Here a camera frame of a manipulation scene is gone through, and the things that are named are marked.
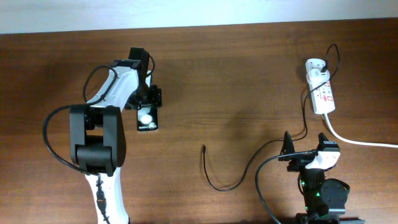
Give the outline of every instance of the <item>white cord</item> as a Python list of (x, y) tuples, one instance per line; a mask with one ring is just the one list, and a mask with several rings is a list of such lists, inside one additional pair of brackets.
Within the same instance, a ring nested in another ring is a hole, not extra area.
[(352, 140), (348, 140), (345, 139), (343, 137), (341, 137), (340, 135), (338, 135), (335, 130), (333, 130), (333, 128), (331, 127), (330, 121), (329, 121), (329, 117), (328, 114), (323, 114), (323, 118), (326, 121), (326, 124), (328, 125), (328, 128), (330, 130), (330, 132), (338, 139), (344, 141), (344, 142), (348, 142), (351, 144), (359, 144), (359, 145), (364, 145), (364, 146), (379, 146), (379, 147), (394, 147), (394, 148), (398, 148), (398, 145), (393, 145), (393, 144), (383, 144), (383, 143), (371, 143), (371, 142), (358, 142), (358, 141), (352, 141)]

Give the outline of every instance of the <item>power strip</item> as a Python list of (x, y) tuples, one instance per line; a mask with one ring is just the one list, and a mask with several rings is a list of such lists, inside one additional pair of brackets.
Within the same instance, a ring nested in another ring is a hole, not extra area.
[(321, 72), (324, 66), (325, 61), (322, 59), (311, 58), (305, 62), (310, 91), (326, 82), (323, 86), (311, 92), (313, 110), (316, 114), (326, 114), (336, 109), (330, 81), (328, 81), (330, 73), (328, 70)]

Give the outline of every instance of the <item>white wall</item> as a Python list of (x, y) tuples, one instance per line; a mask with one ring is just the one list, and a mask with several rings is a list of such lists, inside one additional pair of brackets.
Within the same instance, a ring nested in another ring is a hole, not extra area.
[(398, 17), (397, 0), (0, 0), (0, 34)]

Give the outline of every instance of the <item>wooden surface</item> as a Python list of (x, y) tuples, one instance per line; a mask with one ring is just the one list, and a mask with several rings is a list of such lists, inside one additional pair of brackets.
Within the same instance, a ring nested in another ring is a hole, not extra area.
[[(398, 143), (398, 20), (295, 22), (172, 29), (105, 30), (0, 36), (0, 223), (95, 223), (84, 176), (56, 161), (42, 140), (53, 109), (81, 103), (89, 72), (132, 46), (156, 60), (154, 83), (163, 89), (160, 129), (136, 131), (124, 111), (127, 157), (122, 168), (124, 205), (136, 223), (237, 223), (270, 220), (254, 186), (258, 165), (279, 153), (265, 148), (246, 180), (232, 192), (207, 183), (235, 184), (253, 152), (288, 130), (303, 129), (300, 97), (307, 89), (305, 60), (324, 58), (335, 42), (341, 70), (332, 81), (336, 132), (350, 139)], [(91, 82), (91, 96), (105, 72)], [(307, 103), (308, 136), (297, 151), (313, 149), (327, 130)], [(69, 155), (68, 113), (49, 127), (53, 147)], [(338, 141), (341, 159), (328, 177), (351, 186), (346, 216), (369, 223), (398, 220), (397, 149)], [(305, 212), (297, 174), (286, 162), (260, 176), (265, 199), (280, 218)]]

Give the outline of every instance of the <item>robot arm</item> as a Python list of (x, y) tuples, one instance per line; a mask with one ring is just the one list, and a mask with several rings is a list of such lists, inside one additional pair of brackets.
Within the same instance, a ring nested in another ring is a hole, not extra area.
[[(120, 183), (121, 166), (126, 158), (122, 110), (138, 110), (139, 131), (158, 127), (157, 109), (162, 106), (162, 95), (161, 89), (151, 85), (152, 75), (147, 71), (149, 58), (144, 49), (132, 48), (129, 59), (114, 61), (111, 67), (116, 73), (109, 70), (99, 92), (87, 104), (70, 110), (72, 161), (89, 174), (99, 175), (86, 175), (99, 224), (129, 223)], [(93, 104), (101, 96), (104, 99)], [(103, 136), (87, 134), (87, 130), (95, 128), (102, 128)]]

